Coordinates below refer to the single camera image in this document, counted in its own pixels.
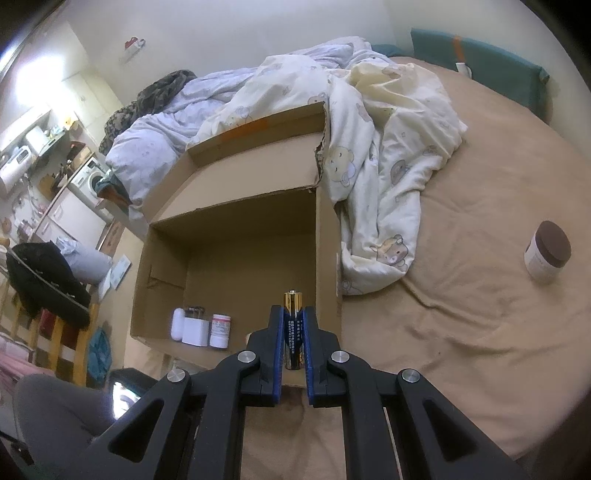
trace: bottle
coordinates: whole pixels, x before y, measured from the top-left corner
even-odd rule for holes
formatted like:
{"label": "bottle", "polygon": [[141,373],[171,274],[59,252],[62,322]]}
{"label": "bottle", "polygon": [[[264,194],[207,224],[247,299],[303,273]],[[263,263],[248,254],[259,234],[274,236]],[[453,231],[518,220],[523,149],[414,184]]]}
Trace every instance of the bottle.
{"label": "bottle", "polygon": [[209,345],[215,348],[228,348],[230,340],[230,321],[228,315],[214,313],[212,315],[212,332],[209,337]]}
{"label": "bottle", "polygon": [[173,324],[170,327],[170,338],[175,342],[180,342],[183,338],[184,328],[184,310],[174,309]]}

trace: black jacket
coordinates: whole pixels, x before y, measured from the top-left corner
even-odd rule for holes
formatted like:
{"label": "black jacket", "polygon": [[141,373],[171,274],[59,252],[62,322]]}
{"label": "black jacket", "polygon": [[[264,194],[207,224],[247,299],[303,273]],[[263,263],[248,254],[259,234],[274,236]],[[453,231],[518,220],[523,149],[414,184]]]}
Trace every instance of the black jacket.
{"label": "black jacket", "polygon": [[60,295],[12,255],[7,255],[10,284],[18,292],[27,313],[36,317],[41,308],[45,308],[76,328],[88,327],[90,294],[74,278],[59,248],[52,242],[47,242],[16,245],[12,251],[45,281],[75,299],[74,302]]}

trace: orange tape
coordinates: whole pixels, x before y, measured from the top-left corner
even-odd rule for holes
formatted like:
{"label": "orange tape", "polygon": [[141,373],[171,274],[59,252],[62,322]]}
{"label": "orange tape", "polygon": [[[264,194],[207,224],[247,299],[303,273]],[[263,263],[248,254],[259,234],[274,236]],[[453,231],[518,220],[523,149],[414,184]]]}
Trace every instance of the orange tape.
{"label": "orange tape", "polygon": [[245,137],[246,135],[253,134],[254,132],[260,132],[269,128],[269,121],[267,118],[259,118],[253,122],[240,125],[239,127],[232,128],[227,132],[222,133],[219,137],[222,141],[231,140],[234,138]]}
{"label": "orange tape", "polygon": [[456,52],[458,63],[466,63],[466,57],[464,56],[464,51],[462,50],[462,38],[459,35],[456,35],[453,37],[452,44],[453,49]]}

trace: pill bottle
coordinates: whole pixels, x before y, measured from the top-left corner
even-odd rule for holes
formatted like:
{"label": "pill bottle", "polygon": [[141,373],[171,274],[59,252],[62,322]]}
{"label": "pill bottle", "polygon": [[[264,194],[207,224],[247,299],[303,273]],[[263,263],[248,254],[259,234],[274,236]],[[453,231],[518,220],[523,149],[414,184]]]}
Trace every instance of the pill bottle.
{"label": "pill bottle", "polygon": [[212,332],[209,337],[209,345],[215,348],[228,348],[230,339],[230,321],[228,315],[214,313],[212,315]]}

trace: torn cardboard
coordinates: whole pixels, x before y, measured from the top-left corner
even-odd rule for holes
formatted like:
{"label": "torn cardboard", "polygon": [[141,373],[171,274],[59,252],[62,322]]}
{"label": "torn cardboard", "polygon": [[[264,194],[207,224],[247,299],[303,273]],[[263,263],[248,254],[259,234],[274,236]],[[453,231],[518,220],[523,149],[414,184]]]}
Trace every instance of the torn cardboard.
{"label": "torn cardboard", "polygon": [[[323,104],[242,125],[181,156],[144,203],[131,335],[203,368],[246,347],[288,290],[340,337],[340,228],[319,186]],[[201,305],[232,317],[225,351],[170,338],[172,312]],[[284,383],[305,386],[304,372]]]}

